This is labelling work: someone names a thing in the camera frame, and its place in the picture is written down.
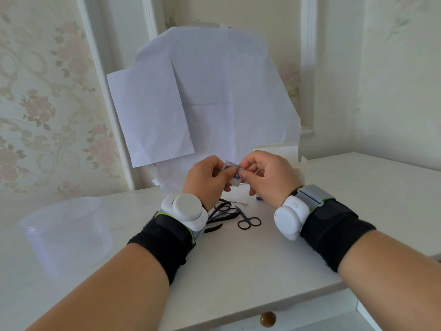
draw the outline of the drawer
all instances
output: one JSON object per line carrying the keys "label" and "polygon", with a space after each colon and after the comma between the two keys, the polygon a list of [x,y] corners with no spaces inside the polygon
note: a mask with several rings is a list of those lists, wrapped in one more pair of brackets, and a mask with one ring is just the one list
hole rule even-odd
{"label": "drawer", "polygon": [[281,310],[273,310],[272,312],[275,315],[276,321],[273,326],[269,328],[262,326],[260,323],[261,315],[257,315],[211,329],[210,331],[292,331],[349,312],[355,313],[356,306],[357,298],[349,289],[345,289],[336,293],[297,303]]}

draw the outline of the plastic cup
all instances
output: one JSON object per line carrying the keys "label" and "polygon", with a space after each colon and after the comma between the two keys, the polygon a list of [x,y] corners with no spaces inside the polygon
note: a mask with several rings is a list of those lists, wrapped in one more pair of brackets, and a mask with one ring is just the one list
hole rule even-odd
{"label": "plastic cup", "polygon": [[97,197],[80,197],[41,208],[19,222],[51,278],[84,270],[112,247]]}

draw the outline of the wooden knob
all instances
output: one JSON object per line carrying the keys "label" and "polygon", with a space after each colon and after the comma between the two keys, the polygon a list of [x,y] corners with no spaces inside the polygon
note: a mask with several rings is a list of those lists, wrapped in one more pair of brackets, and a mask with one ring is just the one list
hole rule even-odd
{"label": "wooden knob", "polygon": [[270,328],[276,323],[276,314],[272,311],[265,312],[260,315],[260,324],[264,328]]}

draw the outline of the table surface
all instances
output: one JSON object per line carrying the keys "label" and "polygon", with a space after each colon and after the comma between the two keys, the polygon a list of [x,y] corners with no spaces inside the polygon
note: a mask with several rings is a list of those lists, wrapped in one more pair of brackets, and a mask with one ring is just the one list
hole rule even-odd
{"label": "table surface", "polygon": [[[441,257],[441,172],[358,153],[308,162],[307,184],[317,184],[386,234]],[[345,288],[339,276],[302,240],[276,228],[274,209],[248,196],[247,186],[224,193],[244,213],[262,219],[240,230],[236,220],[204,234],[170,288],[161,331],[204,330]],[[158,188],[102,197],[113,247],[94,267],[62,281],[49,279],[18,224],[0,231],[2,329],[23,331],[102,266],[160,207]]]}

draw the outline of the floral wallpaper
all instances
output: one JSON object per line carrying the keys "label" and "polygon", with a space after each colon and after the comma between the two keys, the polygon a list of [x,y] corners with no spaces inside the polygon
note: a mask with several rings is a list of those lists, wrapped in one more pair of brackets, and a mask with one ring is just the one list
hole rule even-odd
{"label": "floral wallpaper", "polygon": [[301,112],[300,0],[162,0],[162,5],[167,29],[212,22],[252,29],[265,37],[268,54],[294,107]]}
{"label": "floral wallpaper", "polygon": [[0,228],[128,190],[76,0],[0,0]]}
{"label": "floral wallpaper", "polygon": [[359,150],[441,171],[441,0],[367,0]]}

